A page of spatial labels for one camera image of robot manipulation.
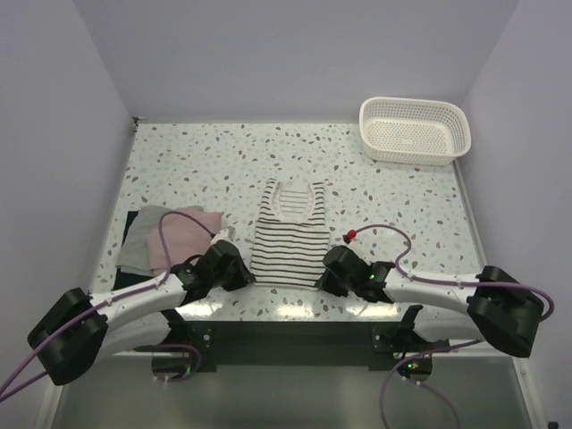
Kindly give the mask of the black white striped tank top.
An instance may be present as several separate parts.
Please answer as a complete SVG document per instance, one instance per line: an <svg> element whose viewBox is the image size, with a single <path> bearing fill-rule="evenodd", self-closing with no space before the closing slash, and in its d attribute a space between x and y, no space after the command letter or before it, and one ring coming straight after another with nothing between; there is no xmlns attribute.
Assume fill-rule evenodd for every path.
<svg viewBox="0 0 572 429"><path fill-rule="evenodd" d="M269 179L261 197L251 249L256 285L312 289L329 249L324 183Z"/></svg>

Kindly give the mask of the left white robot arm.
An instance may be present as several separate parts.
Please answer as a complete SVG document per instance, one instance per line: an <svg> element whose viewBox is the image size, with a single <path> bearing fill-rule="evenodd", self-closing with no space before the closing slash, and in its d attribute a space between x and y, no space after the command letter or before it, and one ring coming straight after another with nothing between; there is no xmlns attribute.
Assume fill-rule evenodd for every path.
<svg viewBox="0 0 572 429"><path fill-rule="evenodd" d="M255 279L239 250L219 240L204 255L130 287L92 295L66 291L31 330L28 344L53 384L65 385L118 352L157 344L178 349L185 329L166 311L199 301L215 287L234 291Z"/></svg>

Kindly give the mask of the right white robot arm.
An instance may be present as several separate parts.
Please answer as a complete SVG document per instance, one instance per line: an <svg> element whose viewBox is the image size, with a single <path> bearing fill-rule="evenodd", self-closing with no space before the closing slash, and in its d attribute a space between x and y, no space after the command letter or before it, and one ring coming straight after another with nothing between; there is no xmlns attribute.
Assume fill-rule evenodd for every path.
<svg viewBox="0 0 572 429"><path fill-rule="evenodd" d="M367 263L349 246L330 249L315 285L334 296L354 293L371 303L406 304L400 345L420 350L438 341L485 341L516 358L532 354L544 314L538 292L487 265L456 276L405 272L393 262Z"/></svg>

